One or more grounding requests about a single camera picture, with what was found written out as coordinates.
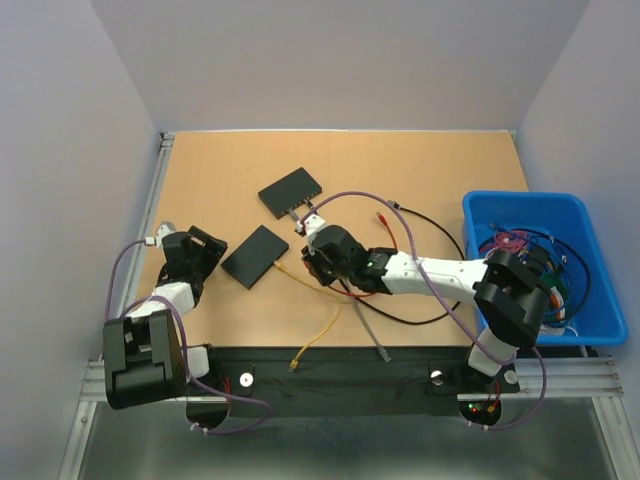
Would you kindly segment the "black box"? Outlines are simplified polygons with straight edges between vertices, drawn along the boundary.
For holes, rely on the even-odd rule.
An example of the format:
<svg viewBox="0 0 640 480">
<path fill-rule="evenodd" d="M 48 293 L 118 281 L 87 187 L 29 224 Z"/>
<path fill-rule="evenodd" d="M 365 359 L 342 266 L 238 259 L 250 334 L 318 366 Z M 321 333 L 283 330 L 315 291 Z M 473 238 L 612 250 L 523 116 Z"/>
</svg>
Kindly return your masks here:
<svg viewBox="0 0 640 480">
<path fill-rule="evenodd" d="M 259 226 L 222 263 L 222 269 L 247 290 L 289 250 L 289 244 Z"/>
</svg>

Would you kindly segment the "black network switch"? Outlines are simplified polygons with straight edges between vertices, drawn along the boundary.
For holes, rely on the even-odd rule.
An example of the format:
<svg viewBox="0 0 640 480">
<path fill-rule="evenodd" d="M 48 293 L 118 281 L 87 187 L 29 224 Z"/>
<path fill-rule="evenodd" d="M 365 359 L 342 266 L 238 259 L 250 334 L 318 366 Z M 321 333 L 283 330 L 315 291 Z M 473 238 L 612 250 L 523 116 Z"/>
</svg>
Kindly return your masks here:
<svg viewBox="0 0 640 480">
<path fill-rule="evenodd" d="M 260 190 L 258 198 L 276 219 L 281 219 L 321 193 L 321 185 L 300 167 Z"/>
</svg>

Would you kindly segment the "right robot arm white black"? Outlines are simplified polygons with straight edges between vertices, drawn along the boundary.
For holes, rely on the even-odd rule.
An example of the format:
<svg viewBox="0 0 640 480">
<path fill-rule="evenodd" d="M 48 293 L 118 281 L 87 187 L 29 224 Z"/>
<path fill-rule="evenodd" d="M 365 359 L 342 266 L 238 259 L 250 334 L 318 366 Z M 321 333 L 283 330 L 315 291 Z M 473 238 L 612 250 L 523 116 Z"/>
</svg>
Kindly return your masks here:
<svg viewBox="0 0 640 480">
<path fill-rule="evenodd" d="M 443 260 L 393 248 L 364 248 L 344 228 L 323 226 L 301 251 L 308 272 L 321 285 L 341 280 L 372 294 L 432 296 L 469 304 L 487 326 L 460 366 L 463 384 L 482 390 L 520 349 L 533 347 L 550 304 L 542 273 L 509 252 L 486 260 Z"/>
</svg>

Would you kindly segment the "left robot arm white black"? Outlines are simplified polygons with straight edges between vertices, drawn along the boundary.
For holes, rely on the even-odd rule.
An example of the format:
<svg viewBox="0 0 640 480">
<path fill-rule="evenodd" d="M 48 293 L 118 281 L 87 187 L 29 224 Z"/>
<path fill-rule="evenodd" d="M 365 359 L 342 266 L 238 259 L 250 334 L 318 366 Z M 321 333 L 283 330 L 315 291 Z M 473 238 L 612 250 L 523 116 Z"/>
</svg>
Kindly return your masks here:
<svg viewBox="0 0 640 480">
<path fill-rule="evenodd" d="M 188 382 L 199 393 L 215 392 L 223 371 L 206 359 L 189 369 L 182 317 L 199 304 L 228 244 L 196 226 L 177 231 L 164 222 L 155 235 L 127 245 L 116 259 L 136 246 L 160 249 L 165 262 L 151 294 L 103 325 L 107 402 L 121 410 L 173 399 L 186 392 Z"/>
</svg>

